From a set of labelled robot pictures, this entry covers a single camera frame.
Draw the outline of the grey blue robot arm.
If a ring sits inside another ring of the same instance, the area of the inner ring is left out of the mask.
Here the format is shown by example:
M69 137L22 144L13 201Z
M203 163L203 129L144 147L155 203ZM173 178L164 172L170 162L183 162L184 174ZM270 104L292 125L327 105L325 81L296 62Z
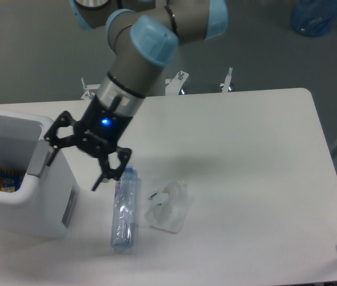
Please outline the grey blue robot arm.
M106 28L116 59L81 119L62 112L44 139L57 153L75 146L99 162L98 182L118 180L132 151L118 145L132 118L180 45L223 34L225 1L72 1L84 29Z

